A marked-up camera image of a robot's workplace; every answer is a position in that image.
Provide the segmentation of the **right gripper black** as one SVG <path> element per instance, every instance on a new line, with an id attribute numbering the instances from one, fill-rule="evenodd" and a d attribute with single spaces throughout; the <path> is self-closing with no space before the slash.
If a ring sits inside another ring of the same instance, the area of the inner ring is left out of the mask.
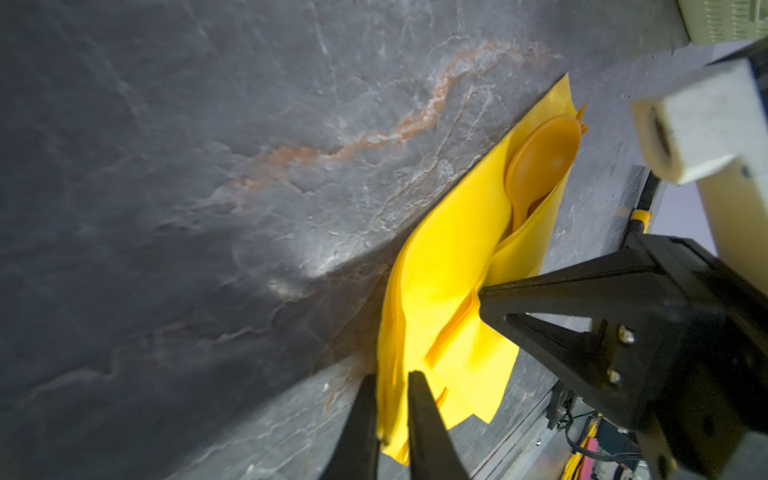
<path id="1" fill-rule="evenodd" d="M 486 287 L 481 320 L 638 440 L 654 479 L 767 476 L 767 296 L 690 239 Z"/>

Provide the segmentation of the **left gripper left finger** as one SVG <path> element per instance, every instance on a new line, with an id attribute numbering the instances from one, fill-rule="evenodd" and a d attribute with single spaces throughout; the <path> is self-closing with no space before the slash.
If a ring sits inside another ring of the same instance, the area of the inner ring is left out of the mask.
<path id="1" fill-rule="evenodd" d="M 376 375 L 366 375 L 333 454 L 320 476 L 321 480 L 377 478 L 379 439 L 376 389 Z"/>

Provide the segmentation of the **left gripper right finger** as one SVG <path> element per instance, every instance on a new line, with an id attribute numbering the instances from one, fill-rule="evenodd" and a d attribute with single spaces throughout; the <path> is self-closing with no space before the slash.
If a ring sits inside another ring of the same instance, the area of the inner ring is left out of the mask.
<path id="1" fill-rule="evenodd" d="M 408 433 L 410 478 L 469 480 L 442 421 L 426 376 L 408 375 Z"/>

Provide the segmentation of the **yellow paper napkin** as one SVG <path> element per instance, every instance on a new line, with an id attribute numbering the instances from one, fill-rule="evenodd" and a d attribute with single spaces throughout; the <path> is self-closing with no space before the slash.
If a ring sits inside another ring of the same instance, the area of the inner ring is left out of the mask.
<path id="1" fill-rule="evenodd" d="M 536 276 L 544 263 L 567 185 L 549 193 L 516 233 L 504 177 L 533 131 L 577 113 L 560 79 L 495 148 L 427 215 L 390 274 L 378 336 L 377 435 L 383 453 L 411 459 L 408 375 L 421 371 L 447 428 L 469 417 L 490 422 L 507 389 L 518 347 L 485 325 L 479 291 Z"/>

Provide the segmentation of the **orange plastic spoon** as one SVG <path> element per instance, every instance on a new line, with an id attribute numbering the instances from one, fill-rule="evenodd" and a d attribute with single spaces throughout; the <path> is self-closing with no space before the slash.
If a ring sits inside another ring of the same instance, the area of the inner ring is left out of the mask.
<path id="1" fill-rule="evenodd" d="M 561 115 L 537 127 L 515 152 L 504 187 L 512 206 L 511 233 L 521 228 L 574 163 L 587 127 L 580 118 Z"/>

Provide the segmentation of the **orange plastic fork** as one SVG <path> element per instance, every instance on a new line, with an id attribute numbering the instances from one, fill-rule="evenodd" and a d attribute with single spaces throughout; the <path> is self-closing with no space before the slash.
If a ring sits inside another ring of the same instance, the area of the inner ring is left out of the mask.
<path id="1" fill-rule="evenodd" d="M 583 104 L 581 106 L 581 108 L 579 109 L 579 111 L 577 113 L 577 116 L 576 116 L 576 120 L 579 123 L 579 130 L 580 130 L 580 135 L 581 136 L 584 136 L 589 131 L 589 126 L 584 121 L 584 115 L 585 115 L 585 112 L 586 112 L 586 107 L 587 107 L 587 105 Z"/>

